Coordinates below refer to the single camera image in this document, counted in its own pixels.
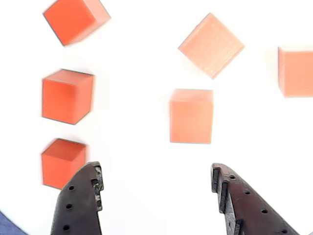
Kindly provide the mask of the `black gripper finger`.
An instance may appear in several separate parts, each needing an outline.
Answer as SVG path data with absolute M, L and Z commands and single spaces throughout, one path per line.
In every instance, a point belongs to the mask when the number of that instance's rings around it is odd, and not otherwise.
M 100 235 L 98 212 L 102 210 L 101 165 L 88 162 L 58 195 L 50 233 L 52 235 Z
M 228 235 L 297 235 L 241 176 L 230 167 L 213 163 L 211 189 L 218 196 Z

